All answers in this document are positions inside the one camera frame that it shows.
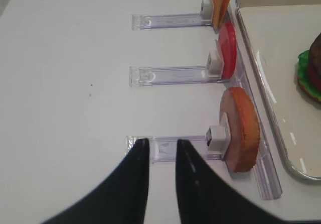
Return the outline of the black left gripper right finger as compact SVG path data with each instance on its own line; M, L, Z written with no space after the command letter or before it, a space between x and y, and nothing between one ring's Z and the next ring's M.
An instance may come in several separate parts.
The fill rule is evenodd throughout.
M182 139L177 141L176 194L181 223L284 223L239 194Z

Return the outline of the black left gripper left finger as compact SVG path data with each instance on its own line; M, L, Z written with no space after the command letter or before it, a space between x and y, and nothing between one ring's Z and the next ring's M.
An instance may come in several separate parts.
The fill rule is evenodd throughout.
M94 190L46 223L143 223L149 187L148 139L138 139Z

